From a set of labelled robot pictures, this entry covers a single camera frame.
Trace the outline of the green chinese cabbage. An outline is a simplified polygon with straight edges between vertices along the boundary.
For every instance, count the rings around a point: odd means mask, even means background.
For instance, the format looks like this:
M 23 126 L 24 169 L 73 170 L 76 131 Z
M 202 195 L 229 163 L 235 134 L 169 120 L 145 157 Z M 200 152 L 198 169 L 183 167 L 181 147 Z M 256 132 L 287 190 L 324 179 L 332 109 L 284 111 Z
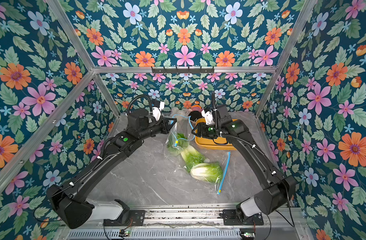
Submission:
M 198 152 L 193 146 L 186 147 L 182 152 L 181 156 L 185 162 L 185 167 L 188 173 L 191 169 L 201 163 L 204 163 L 206 157 Z
M 218 184 L 223 178 L 223 170 L 219 163 L 201 163 L 191 169 L 190 175 L 203 182 Z
M 167 142 L 167 150 L 171 155 L 179 155 L 188 146 L 189 140 L 183 133 L 170 133 Z

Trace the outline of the clear zipper bag blue seal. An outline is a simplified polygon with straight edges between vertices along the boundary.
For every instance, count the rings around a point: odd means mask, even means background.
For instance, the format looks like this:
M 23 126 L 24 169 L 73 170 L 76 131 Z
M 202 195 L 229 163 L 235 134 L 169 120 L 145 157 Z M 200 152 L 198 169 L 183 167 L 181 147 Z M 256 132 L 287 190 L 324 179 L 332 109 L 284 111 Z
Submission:
M 201 182 L 213 184 L 220 195 L 230 163 L 231 152 L 220 155 L 216 160 L 207 158 L 193 146 L 181 151 L 188 174 Z

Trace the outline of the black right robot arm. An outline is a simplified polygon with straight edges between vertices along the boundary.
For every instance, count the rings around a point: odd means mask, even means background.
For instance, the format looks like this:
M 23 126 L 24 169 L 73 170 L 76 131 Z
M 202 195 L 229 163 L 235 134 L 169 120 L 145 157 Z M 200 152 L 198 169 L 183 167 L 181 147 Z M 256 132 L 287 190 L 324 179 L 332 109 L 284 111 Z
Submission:
M 224 138 L 244 157 L 259 181 L 262 191 L 236 207 L 236 217 L 245 222 L 256 214 L 270 215 L 283 205 L 289 205 L 295 192 L 296 180 L 286 177 L 257 145 L 247 125 L 234 120 L 225 105 L 212 105 L 201 111 L 205 119 L 192 133 L 199 138 Z

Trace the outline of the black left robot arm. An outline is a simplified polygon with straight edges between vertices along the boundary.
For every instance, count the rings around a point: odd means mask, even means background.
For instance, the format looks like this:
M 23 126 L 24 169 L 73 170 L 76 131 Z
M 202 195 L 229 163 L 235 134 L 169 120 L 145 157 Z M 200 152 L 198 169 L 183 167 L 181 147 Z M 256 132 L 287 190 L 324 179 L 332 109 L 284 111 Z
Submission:
M 132 111 L 133 103 L 139 99 L 147 99 L 149 108 Z M 80 173 L 62 186 L 52 186 L 47 190 L 53 210 L 67 227 L 73 230 L 92 221 L 129 224 L 130 208 L 123 201 L 94 202 L 88 196 L 113 168 L 129 158 L 146 139 L 170 133 L 177 119 L 164 117 L 164 107 L 164 102 L 150 96 L 135 97 L 127 108 L 128 125 L 125 130 L 108 138 L 101 147 L 101 153 Z

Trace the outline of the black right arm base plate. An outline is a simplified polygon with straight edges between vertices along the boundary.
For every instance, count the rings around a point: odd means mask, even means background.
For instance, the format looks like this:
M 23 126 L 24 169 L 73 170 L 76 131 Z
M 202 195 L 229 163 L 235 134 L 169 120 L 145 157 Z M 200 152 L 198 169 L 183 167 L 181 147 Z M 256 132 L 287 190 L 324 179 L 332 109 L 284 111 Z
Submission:
M 243 213 L 240 206 L 236 206 L 235 209 L 224 209 L 219 214 L 219 217 L 223 219 L 225 226 L 263 226 L 264 221 L 261 213 L 247 216 Z

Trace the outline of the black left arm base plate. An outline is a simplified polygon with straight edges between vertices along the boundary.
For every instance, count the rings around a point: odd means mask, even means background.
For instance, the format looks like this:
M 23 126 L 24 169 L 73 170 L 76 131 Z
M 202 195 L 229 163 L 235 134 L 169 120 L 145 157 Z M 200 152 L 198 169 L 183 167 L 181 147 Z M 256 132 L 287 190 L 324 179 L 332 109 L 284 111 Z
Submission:
M 116 220 L 104 220 L 105 227 L 138 227 L 142 226 L 145 220 L 144 210 L 125 210 Z

